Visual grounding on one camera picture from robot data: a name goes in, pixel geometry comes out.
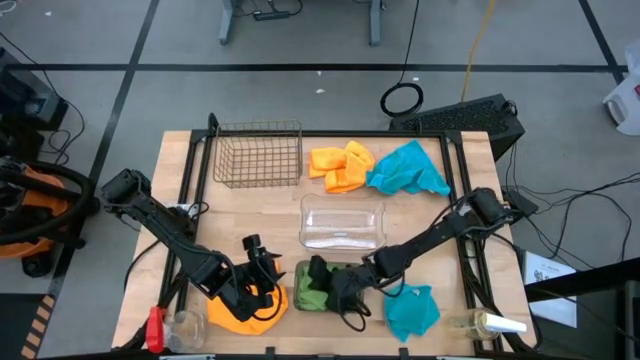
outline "transparent plastic tub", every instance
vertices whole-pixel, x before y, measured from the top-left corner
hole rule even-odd
[[[309,194],[301,210],[300,243],[307,249],[368,252],[386,242],[380,198]]]

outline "white paper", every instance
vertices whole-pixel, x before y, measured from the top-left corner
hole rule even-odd
[[[525,258],[524,282],[531,284],[575,273],[570,266],[527,252]],[[542,318],[576,328],[578,326],[576,304],[565,299],[538,301],[529,304],[531,312]]]

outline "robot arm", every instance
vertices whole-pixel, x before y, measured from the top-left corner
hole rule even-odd
[[[233,265],[219,251],[194,244],[195,224],[188,213],[179,208],[166,208],[151,196],[151,183],[142,173],[125,169],[102,187],[105,210],[118,217],[126,214],[140,222],[170,251],[176,254],[182,272],[208,298],[219,296],[224,305],[240,321],[273,305],[268,293],[282,276],[277,273],[274,258],[260,246],[260,237],[243,239],[249,262]],[[257,294],[250,291],[254,286]]]
[[[442,214],[452,208],[442,220]],[[493,190],[478,188],[447,207],[424,232],[401,245],[385,246],[362,258],[362,265],[329,272],[320,256],[309,266],[311,287],[329,294],[327,307],[338,313],[353,309],[360,291],[381,289],[400,279],[412,261],[452,237],[485,239],[513,221],[512,211],[500,203]]]

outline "metal stand base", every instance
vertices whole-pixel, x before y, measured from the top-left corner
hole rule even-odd
[[[382,8],[382,0],[371,0],[369,8],[371,41],[369,45],[380,45],[380,9]]]
[[[226,45],[231,32],[231,22],[233,20],[233,9],[236,7],[235,0],[222,0],[222,19],[220,20],[220,33],[218,40],[221,45]]]
[[[220,20],[220,32],[218,40],[220,45],[227,45],[229,42],[229,34],[231,33],[231,25],[233,23],[233,9],[236,7],[236,0],[222,0],[222,19]],[[371,39],[369,45],[380,45],[380,13],[382,10],[382,0],[371,0],[369,8],[369,21]]]

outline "wooden table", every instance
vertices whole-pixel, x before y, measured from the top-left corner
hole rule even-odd
[[[167,132],[164,135],[153,177],[152,193],[165,204],[175,203],[178,198],[189,135],[190,132]],[[200,218],[197,242],[222,251],[234,263],[241,263],[247,261],[241,239],[250,234],[260,234],[263,245],[270,252],[283,254],[280,265],[287,275],[281,280],[281,284],[286,285],[291,302],[294,268],[299,261],[308,260],[311,256],[298,239],[300,199],[310,193],[325,194],[323,179],[308,179],[309,151],[317,147],[344,147],[348,140],[303,138],[305,165],[297,187],[232,190],[213,181],[212,157],[204,195],[204,200],[211,208]],[[365,145],[376,159],[381,159],[410,139],[353,140]],[[434,165],[444,174],[438,140],[420,141]],[[500,185],[486,133],[463,133],[463,141],[472,187],[493,188],[500,197]],[[462,194],[453,146],[450,146],[450,153],[456,188],[458,194]],[[198,153],[196,164],[199,163],[200,156]],[[194,174],[190,194],[195,193],[196,179],[197,174]],[[352,193],[354,196],[380,196],[376,192],[374,189],[361,188]],[[381,198],[385,201],[384,227],[388,244],[402,243],[424,231],[449,203],[445,197],[427,193],[409,195],[400,192],[395,196]],[[511,238],[508,227],[504,227],[499,233]],[[154,240],[151,233],[141,231],[136,254]],[[528,331],[523,334],[523,339],[533,345],[536,341],[535,334],[513,250],[497,240],[488,240],[485,251],[498,308],[507,317],[527,324]],[[132,336],[146,319],[149,308],[157,302],[166,256],[166,248],[158,246],[143,257],[131,273],[113,338],[114,346],[125,343]],[[358,262],[359,257],[360,255],[325,254],[325,258],[330,261]],[[466,309],[455,241],[448,241],[416,259],[407,270],[406,277],[409,284],[428,284],[433,287],[432,293],[440,309],[441,320],[425,336],[412,336],[405,344],[391,335],[383,320],[382,294],[368,290],[365,300],[373,314],[367,320],[367,329],[363,333],[349,329],[337,314],[301,312],[290,303],[283,319],[263,336],[242,336],[214,325],[209,326],[208,340],[202,351],[262,354],[265,347],[275,346],[278,354],[397,355],[399,347],[407,347],[409,353],[414,355],[473,354],[472,342],[451,337],[445,326],[448,316]],[[189,310],[205,312],[206,300],[206,297],[190,285],[187,305]]]

